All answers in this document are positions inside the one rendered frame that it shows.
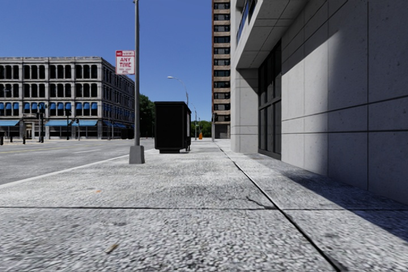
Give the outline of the black bus shelter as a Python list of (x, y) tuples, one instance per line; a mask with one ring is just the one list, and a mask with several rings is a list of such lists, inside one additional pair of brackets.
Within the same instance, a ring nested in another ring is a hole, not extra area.
[(183, 101), (156, 101), (155, 148), (161, 154), (190, 150), (191, 110)]

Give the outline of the trees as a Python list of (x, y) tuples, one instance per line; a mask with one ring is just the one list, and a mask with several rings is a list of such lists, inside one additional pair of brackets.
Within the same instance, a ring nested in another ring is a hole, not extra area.
[[(147, 96), (139, 95), (139, 109), (140, 109), (140, 135), (141, 138), (153, 137), (153, 129), (155, 122), (155, 106), (154, 102), (151, 101)], [(192, 109), (192, 137), (195, 134), (195, 113)], [(211, 137), (211, 122), (205, 120), (199, 120), (197, 116), (197, 136), (202, 133), (204, 138)]]

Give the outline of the tan brick tower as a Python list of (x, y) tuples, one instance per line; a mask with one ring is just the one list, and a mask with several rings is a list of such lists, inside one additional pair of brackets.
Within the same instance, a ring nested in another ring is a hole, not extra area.
[(216, 139), (230, 138), (231, 18), (230, 0), (212, 3), (212, 120)]

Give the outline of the pale concrete building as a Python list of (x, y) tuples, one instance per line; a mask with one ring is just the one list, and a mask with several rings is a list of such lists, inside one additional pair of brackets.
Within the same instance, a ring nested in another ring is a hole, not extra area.
[(231, 148), (408, 205), (408, 0), (231, 0)]

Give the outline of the grey stone building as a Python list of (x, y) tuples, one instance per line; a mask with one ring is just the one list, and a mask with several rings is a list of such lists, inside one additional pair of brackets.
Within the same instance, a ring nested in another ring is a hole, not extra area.
[(44, 139), (132, 139), (134, 82), (101, 57), (0, 57), (0, 136), (39, 139), (38, 103), (45, 103)]

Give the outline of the sign on a post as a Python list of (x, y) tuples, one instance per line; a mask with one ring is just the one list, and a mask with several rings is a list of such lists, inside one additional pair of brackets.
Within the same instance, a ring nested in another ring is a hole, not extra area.
[(116, 74), (135, 75), (134, 89), (134, 145), (130, 147), (129, 164), (144, 164), (144, 147), (140, 145), (140, 109), (139, 109), (139, 0), (135, 4), (135, 49), (116, 51)]

